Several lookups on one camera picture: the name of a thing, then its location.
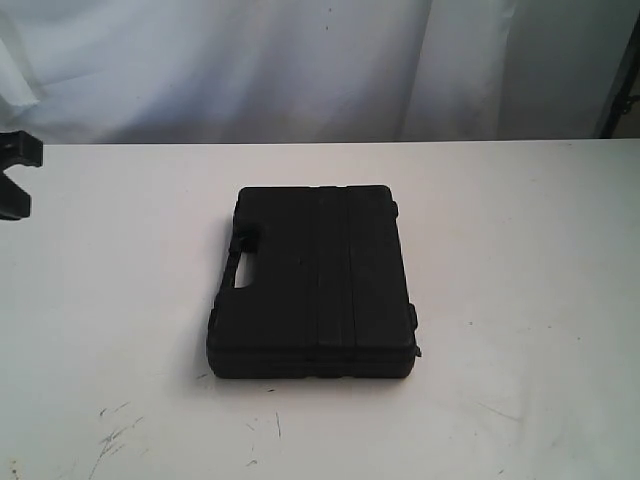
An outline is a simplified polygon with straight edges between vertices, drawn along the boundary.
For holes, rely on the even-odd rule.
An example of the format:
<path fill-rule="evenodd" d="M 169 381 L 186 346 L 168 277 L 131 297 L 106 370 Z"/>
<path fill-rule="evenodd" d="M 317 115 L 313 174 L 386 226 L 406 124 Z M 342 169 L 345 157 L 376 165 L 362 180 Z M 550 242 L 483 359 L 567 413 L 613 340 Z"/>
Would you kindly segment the black plastic tool case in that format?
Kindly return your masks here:
<path fill-rule="evenodd" d="M 408 376 L 421 352 L 385 185 L 238 193 L 206 355 L 223 379 Z"/>

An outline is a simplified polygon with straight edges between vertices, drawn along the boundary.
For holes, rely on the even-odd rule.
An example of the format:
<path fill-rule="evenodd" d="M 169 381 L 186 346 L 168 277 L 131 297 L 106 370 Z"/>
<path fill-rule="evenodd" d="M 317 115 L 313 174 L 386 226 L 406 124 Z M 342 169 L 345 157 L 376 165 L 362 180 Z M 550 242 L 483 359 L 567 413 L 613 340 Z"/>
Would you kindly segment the white backdrop curtain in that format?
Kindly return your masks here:
<path fill-rule="evenodd" d="M 50 143 L 588 138 L 635 1 L 5 1 L 1 126 Z"/>

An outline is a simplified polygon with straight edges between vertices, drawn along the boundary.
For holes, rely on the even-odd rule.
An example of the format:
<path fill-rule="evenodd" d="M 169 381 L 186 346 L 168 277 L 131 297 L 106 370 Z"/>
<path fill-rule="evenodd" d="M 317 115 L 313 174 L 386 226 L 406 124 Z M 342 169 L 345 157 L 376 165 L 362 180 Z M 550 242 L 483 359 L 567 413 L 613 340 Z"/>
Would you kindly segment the black stand pole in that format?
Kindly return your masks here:
<path fill-rule="evenodd" d="M 596 126 L 599 139 L 611 139 L 620 121 L 639 104 L 639 94 L 633 92 L 638 77 L 639 18 L 636 18 Z"/>

